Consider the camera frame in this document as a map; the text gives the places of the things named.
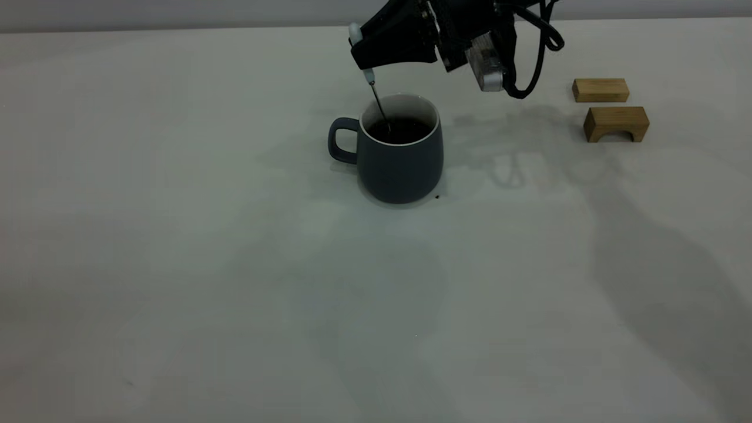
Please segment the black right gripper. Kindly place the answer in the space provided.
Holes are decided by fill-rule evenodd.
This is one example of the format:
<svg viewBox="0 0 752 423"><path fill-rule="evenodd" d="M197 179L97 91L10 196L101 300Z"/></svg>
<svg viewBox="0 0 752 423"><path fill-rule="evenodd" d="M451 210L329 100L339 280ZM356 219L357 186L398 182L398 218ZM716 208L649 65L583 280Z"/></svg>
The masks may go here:
<svg viewBox="0 0 752 423"><path fill-rule="evenodd" d="M464 53L491 36L504 73L515 69L518 1L389 1L365 24L350 24L350 54L361 70L398 63L468 63Z"/></svg>

